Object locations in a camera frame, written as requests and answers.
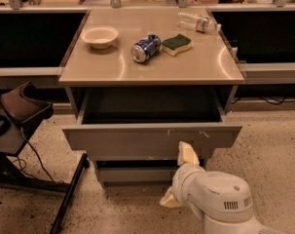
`speckled floor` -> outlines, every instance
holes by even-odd
[[[258,219],[295,234],[295,103],[240,101],[226,118],[241,123],[242,130],[234,146],[217,149],[206,168],[243,177],[250,185]],[[70,181],[83,153],[71,151],[66,142],[60,126],[67,124],[75,124],[73,115],[55,114],[31,139],[46,169],[64,181]],[[47,178],[28,146],[20,158],[27,162],[29,173]],[[189,210],[159,205],[166,189],[160,185],[103,189],[91,164],[83,171],[61,233],[203,233],[203,224]],[[50,232],[61,197],[0,189],[0,202],[0,234],[44,234]]]

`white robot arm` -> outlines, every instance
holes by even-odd
[[[204,221],[205,234],[282,234],[255,218],[245,180],[222,172],[206,172],[189,144],[181,142],[179,149],[181,167],[161,205],[189,208]]]

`white bowl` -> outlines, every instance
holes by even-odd
[[[95,49],[106,49],[117,39],[119,31],[112,26],[90,27],[81,33],[81,39]]]

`plastic bottle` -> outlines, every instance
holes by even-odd
[[[217,22],[209,16],[198,15],[196,13],[180,12],[179,26],[198,32],[210,32],[217,30]]]

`soda can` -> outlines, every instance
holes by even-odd
[[[157,35],[148,35],[139,40],[131,49],[131,55],[137,62],[144,62],[153,56],[161,47],[161,40]]]

